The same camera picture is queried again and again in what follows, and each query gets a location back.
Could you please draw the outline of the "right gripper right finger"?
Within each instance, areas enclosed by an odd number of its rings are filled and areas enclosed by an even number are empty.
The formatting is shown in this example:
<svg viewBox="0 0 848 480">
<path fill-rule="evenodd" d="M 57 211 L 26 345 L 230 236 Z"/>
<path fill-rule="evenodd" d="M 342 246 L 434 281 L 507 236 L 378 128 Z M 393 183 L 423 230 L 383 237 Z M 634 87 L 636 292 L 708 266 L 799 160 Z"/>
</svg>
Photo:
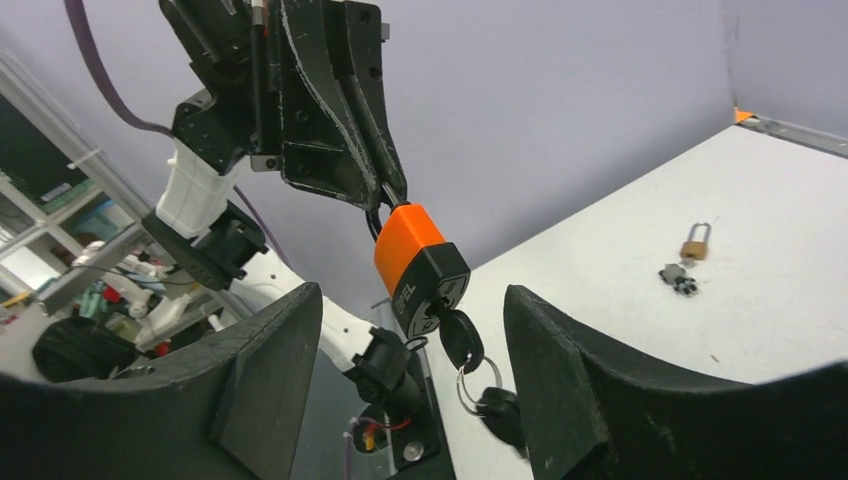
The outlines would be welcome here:
<svg viewBox="0 0 848 480">
<path fill-rule="evenodd" d="M 843 479 L 847 366 L 747 384 L 661 360 L 511 285 L 511 442 L 537 479 Z"/>
</svg>

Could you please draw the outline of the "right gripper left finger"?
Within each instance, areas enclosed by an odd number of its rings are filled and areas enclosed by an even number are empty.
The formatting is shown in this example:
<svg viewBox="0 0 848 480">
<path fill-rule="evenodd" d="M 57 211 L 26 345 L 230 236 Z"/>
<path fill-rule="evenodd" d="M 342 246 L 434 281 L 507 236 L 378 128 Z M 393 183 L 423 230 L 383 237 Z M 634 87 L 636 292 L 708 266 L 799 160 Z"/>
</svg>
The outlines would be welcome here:
<svg viewBox="0 0 848 480">
<path fill-rule="evenodd" d="M 287 479 L 318 350 L 306 282 L 114 379 L 1 378 L 5 479 Z"/>
</svg>

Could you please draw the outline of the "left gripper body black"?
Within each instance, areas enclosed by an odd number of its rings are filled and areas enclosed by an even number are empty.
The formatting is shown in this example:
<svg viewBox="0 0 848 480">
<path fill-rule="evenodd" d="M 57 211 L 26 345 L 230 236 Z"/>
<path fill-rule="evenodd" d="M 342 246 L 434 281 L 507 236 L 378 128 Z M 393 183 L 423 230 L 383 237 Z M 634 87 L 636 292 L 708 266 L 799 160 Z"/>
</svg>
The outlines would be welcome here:
<svg viewBox="0 0 848 480">
<path fill-rule="evenodd" d="M 311 193 L 381 192 L 391 180 L 381 9 L 362 1 L 267 5 L 282 180 Z"/>
</svg>

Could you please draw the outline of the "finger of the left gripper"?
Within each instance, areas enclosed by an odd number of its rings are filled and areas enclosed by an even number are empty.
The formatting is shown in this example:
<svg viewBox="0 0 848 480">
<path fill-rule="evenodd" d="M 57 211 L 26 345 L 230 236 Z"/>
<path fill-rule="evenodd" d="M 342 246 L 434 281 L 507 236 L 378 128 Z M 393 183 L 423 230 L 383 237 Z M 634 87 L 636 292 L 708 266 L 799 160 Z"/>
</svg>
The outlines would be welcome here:
<svg viewBox="0 0 848 480">
<path fill-rule="evenodd" d="M 386 110 L 381 11 L 373 4 L 355 1 L 344 1 L 340 7 L 343 58 L 349 62 L 350 71 L 343 78 L 345 96 L 365 142 L 382 198 L 388 202 L 405 202 L 407 181 Z"/>
<path fill-rule="evenodd" d="M 325 1 L 280 5 L 281 176 L 295 189 L 364 211 L 377 206 L 377 179 L 333 65 Z"/>
</svg>

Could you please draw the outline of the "orange padlock keys black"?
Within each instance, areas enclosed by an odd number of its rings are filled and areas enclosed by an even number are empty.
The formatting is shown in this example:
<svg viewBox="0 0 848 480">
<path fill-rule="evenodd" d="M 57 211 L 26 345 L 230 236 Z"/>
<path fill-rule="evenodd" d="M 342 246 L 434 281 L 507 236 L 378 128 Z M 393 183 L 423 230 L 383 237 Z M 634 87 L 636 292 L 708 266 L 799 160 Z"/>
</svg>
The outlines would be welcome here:
<svg viewBox="0 0 848 480">
<path fill-rule="evenodd" d="M 439 320 L 438 335 L 456 369 L 455 395 L 462 411 L 525 460 L 528 447 L 518 395 L 505 385 L 500 366 L 487 354 L 478 329 L 459 309 L 442 311 Z"/>
</svg>

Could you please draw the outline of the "orange padlock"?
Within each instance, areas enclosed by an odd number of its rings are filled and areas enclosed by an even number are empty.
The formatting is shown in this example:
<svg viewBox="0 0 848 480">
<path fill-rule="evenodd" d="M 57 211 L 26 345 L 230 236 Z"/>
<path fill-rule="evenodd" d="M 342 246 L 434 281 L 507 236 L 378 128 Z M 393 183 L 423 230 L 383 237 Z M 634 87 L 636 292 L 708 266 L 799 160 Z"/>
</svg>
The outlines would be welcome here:
<svg viewBox="0 0 848 480">
<path fill-rule="evenodd" d="M 366 213 L 366 224 L 393 316 L 406 337 L 429 334 L 460 303 L 471 269 L 421 204 L 409 202 L 386 182 L 380 203 L 390 208 L 387 219 L 374 209 Z"/>
</svg>

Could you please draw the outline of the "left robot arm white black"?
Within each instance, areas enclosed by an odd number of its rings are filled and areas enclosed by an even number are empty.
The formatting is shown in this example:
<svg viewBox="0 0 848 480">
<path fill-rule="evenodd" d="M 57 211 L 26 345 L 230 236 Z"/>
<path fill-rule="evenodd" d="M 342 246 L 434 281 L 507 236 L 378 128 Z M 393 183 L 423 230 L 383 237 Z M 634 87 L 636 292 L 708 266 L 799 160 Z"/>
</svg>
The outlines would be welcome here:
<svg viewBox="0 0 848 480">
<path fill-rule="evenodd" d="M 360 209 L 396 326 L 324 307 L 320 350 L 383 412 L 349 446 L 385 438 L 399 479 L 452 479 L 442 412 L 421 350 L 447 337 L 470 269 L 408 182 L 387 117 L 381 9 L 362 1 L 163 1 L 202 87 L 163 132 L 175 146 L 144 226 L 203 286 L 270 300 L 287 276 L 265 224 L 231 201 L 245 169 Z"/>
</svg>

